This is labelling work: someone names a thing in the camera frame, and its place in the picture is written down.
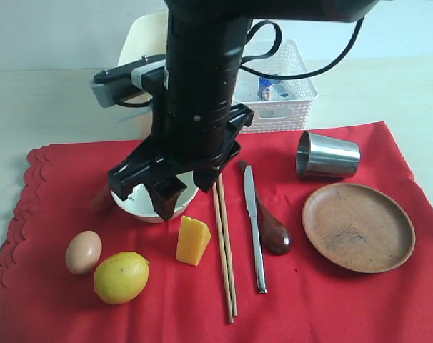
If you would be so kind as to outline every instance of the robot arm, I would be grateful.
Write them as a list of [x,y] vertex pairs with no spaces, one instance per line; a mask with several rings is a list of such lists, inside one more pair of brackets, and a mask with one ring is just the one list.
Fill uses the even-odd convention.
[[109,185],[127,199],[144,184],[157,214],[168,220],[185,185],[177,174],[193,171],[194,183],[211,189],[240,152],[235,141],[253,111],[232,106],[247,33],[253,18],[356,21],[378,0],[166,0],[166,55],[97,74],[91,83],[102,107],[152,95],[151,134],[109,171]]

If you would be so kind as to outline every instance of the cable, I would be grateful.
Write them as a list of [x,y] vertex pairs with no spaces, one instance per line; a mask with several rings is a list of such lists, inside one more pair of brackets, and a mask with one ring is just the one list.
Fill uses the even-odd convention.
[[241,64],[253,61],[254,59],[268,59],[269,57],[275,55],[275,53],[280,49],[280,45],[282,44],[282,29],[280,29],[278,24],[269,20],[260,21],[250,29],[247,34],[247,43],[253,38],[254,34],[257,33],[260,28],[267,24],[271,24],[275,29],[275,40],[272,44],[272,48],[267,53],[262,55],[242,57]]
[[331,68],[333,68],[334,66],[336,66],[342,59],[344,59],[344,57],[349,53],[349,51],[352,49],[352,47],[354,46],[355,41],[357,40],[359,31],[361,30],[361,26],[362,26],[362,22],[363,22],[364,18],[361,18],[356,26],[354,27],[354,31],[352,36],[350,37],[350,40],[347,44],[347,46],[345,47],[345,49],[340,53],[340,55],[334,60],[332,61],[330,64],[328,64],[327,66],[318,69],[316,71],[311,71],[309,73],[305,73],[305,74],[299,74],[299,75],[268,75],[268,74],[264,74],[261,73],[259,71],[253,70],[247,66],[240,66],[240,69],[248,71],[251,74],[260,76],[260,77],[265,77],[266,79],[271,79],[271,80],[299,80],[299,79],[307,79],[309,77],[313,77],[316,75],[320,75],[323,74],[327,71],[329,71]]
[[119,99],[114,99],[114,104],[121,106],[121,107],[128,107],[130,109],[138,109],[140,107],[147,107],[151,103],[151,99],[146,102],[141,103],[132,103],[132,102],[124,102]]

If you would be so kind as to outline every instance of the red cloth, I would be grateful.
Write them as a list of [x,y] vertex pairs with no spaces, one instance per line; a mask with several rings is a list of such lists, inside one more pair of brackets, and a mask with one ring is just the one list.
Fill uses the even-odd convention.
[[[118,207],[88,210],[107,169],[138,141],[45,146],[28,155],[27,186],[0,252],[0,342],[433,342],[433,209],[388,128],[314,131],[357,142],[361,166],[347,181],[381,190],[410,216],[417,245],[400,268],[358,274],[326,260],[302,228],[302,206],[325,182],[296,176],[301,132],[244,134],[241,154],[224,170],[239,306],[229,325],[211,194],[199,192],[185,212],[208,223],[213,235],[201,264],[192,267],[174,259],[180,219],[145,224]],[[256,291],[240,159],[253,166],[266,206],[294,240],[287,255],[264,253],[267,294]],[[67,271],[67,245],[87,229],[101,237],[99,261],[133,250],[151,262],[136,299],[106,305],[93,291],[92,273]]]

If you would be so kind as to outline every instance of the wooden dish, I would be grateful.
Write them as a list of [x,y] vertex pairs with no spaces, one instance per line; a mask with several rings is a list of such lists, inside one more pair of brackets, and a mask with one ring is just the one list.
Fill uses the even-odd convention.
[[397,268],[415,245],[405,211],[387,195],[361,184],[337,183],[316,190],[305,202],[302,224],[323,256],[356,272]]

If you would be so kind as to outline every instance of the white table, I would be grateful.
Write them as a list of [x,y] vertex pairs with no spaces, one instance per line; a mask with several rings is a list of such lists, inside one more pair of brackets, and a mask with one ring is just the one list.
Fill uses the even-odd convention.
[[[30,150],[50,143],[134,139],[148,132],[139,121],[115,124],[129,109],[97,105],[89,88],[97,72],[0,73],[0,245],[24,186]],[[385,121],[433,204],[433,57],[344,61],[314,83],[319,98],[307,128]]]

